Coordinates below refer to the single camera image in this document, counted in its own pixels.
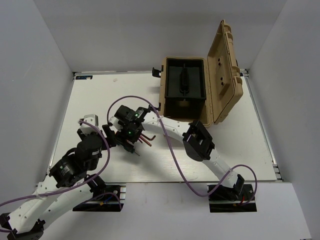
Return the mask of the green stubby screwdriver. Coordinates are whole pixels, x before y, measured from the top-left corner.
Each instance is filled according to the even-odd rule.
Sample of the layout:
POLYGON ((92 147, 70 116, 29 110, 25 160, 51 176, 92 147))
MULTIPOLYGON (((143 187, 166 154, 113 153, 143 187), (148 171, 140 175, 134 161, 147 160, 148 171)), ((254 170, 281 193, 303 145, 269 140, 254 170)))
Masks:
POLYGON ((123 147, 127 152, 131 153, 131 154, 136 154, 138 156, 140 156, 136 151, 133 145, 129 144, 129 145, 125 145, 123 147))

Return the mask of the tan plastic toolbox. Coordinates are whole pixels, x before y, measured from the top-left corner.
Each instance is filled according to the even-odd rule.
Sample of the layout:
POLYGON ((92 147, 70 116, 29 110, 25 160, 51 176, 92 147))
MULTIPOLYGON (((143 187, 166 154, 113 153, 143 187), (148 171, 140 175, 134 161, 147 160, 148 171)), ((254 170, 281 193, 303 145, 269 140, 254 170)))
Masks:
POLYGON ((153 68, 151 72, 153 77, 160 78, 159 113, 177 121, 199 120, 205 127, 217 125, 225 120, 243 96, 243 81, 235 56, 232 29, 225 20, 219 23, 206 57, 167 56, 163 59, 161 68, 153 68), (168 58, 203 60, 206 100, 186 101, 165 98, 168 58))

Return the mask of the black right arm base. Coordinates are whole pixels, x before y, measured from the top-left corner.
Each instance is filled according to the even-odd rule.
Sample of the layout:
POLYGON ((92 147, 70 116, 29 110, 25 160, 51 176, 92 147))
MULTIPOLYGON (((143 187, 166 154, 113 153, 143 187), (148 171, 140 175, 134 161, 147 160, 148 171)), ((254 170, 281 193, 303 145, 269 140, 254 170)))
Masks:
POLYGON ((236 195, 228 188, 220 185, 212 194, 209 195, 210 201, 248 201, 254 193, 253 186, 250 184, 244 184, 241 193, 236 195))

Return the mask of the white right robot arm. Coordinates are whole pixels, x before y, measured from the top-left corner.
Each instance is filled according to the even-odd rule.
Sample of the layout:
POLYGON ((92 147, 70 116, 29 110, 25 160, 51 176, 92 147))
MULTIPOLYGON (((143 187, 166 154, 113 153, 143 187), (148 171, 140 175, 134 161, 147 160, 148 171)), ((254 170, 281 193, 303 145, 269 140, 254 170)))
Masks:
POLYGON ((179 141, 190 159, 203 163, 221 181, 218 192, 229 201, 243 195, 244 178, 218 156, 212 136, 199 120, 183 122, 161 116, 150 107, 132 110, 121 105, 109 121, 117 129, 116 139, 120 143, 137 142, 142 131, 179 141))

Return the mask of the blue label sticker left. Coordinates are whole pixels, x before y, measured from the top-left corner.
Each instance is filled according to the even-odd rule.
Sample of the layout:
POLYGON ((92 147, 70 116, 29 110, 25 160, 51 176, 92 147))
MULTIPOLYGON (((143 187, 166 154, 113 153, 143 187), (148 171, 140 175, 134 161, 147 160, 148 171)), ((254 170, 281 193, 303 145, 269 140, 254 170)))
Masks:
POLYGON ((92 80, 93 76, 92 75, 77 75, 75 77, 76 80, 92 80))

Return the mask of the black toolbox tray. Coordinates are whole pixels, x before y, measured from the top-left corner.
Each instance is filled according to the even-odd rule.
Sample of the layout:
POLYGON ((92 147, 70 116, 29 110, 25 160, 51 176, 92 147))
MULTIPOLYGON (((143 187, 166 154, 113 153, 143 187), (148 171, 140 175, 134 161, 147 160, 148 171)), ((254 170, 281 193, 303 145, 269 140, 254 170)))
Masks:
POLYGON ((207 99, 204 60, 167 58, 164 97, 177 101, 207 99))

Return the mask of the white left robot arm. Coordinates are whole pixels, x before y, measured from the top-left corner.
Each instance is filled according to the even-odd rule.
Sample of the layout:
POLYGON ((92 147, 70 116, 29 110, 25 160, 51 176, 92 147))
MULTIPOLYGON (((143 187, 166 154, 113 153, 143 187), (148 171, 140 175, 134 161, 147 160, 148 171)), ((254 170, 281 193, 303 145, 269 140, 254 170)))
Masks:
POLYGON ((78 134, 81 141, 71 148, 49 170, 33 194, 1 203, 24 201, 16 210, 0 216, 0 231, 9 240, 38 240, 45 229, 60 216, 92 196, 99 200, 105 196, 106 187, 100 174, 89 171, 97 168, 102 151, 115 147, 115 132, 108 124, 98 127, 80 120, 78 134))

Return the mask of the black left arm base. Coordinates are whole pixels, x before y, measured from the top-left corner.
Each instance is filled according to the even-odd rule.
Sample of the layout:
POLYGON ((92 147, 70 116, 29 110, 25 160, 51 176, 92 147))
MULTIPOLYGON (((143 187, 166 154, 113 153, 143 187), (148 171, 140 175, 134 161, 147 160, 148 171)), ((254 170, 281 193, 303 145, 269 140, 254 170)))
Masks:
POLYGON ((106 183, 101 177, 97 176, 87 183, 89 192, 92 198, 86 200, 84 203, 92 201, 100 201, 106 203, 107 201, 124 200, 127 186, 118 183, 106 183))

